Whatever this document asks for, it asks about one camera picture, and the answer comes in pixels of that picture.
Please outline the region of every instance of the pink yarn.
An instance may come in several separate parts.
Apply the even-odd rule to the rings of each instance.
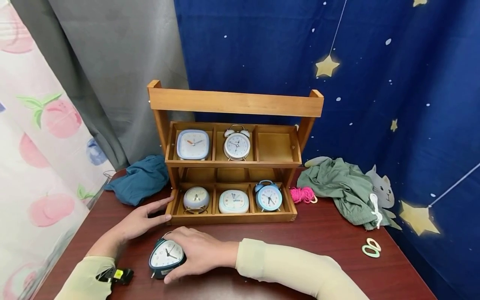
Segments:
[[[291,188],[290,194],[292,195],[292,200],[295,204],[302,201],[305,203],[310,203],[313,199],[315,199],[315,193],[313,193],[313,190],[308,186],[304,188]]]

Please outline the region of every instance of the gray curtain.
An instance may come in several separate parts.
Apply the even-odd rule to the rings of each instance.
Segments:
[[[39,47],[46,45],[40,50],[70,96],[73,94],[64,81],[82,83],[79,89],[83,99],[74,104],[84,111],[85,123],[90,118],[93,127],[99,127],[98,115],[106,115],[112,131],[105,130],[104,138],[114,149],[113,157],[120,156],[115,152],[118,141],[129,163],[160,154],[146,85],[160,79],[165,88],[188,89],[173,0],[13,0],[13,4],[31,32],[42,22],[35,19],[39,12],[43,12],[42,18],[60,24],[56,25],[58,29],[43,24],[45,28],[32,35]],[[48,4],[50,10],[35,7]],[[57,47],[54,39],[59,44],[63,39],[64,45]],[[69,47],[70,59],[78,61],[78,68],[76,76],[69,74],[65,79],[62,68],[66,63],[57,60],[60,54],[69,52]],[[186,112],[170,117],[193,120],[193,114]]]

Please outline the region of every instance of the green cloth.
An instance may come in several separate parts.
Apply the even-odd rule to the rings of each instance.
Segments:
[[[364,225],[367,230],[376,228],[377,217],[372,214],[370,201],[373,185],[357,165],[326,157],[300,174],[297,187],[306,186],[317,196],[332,198],[340,214],[353,225]]]

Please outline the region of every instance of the blue curtain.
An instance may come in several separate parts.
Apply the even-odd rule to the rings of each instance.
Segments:
[[[342,157],[364,172],[376,165],[402,228],[389,233],[429,287],[441,300],[480,299],[480,1],[175,6],[190,89],[295,96],[318,89],[324,111],[303,161]]]

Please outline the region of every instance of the hand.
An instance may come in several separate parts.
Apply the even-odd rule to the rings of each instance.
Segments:
[[[161,215],[149,218],[149,214],[156,213],[164,209],[165,206],[173,200],[173,197],[155,201],[140,206],[129,213],[120,223],[115,225],[110,231],[116,235],[122,242],[134,239],[146,233],[152,227],[165,223],[172,219],[171,215]]]
[[[237,262],[239,242],[221,242],[193,228],[180,227],[167,234],[183,248],[187,261],[173,269],[164,279],[166,284],[186,275],[199,275],[217,267],[234,268]]]

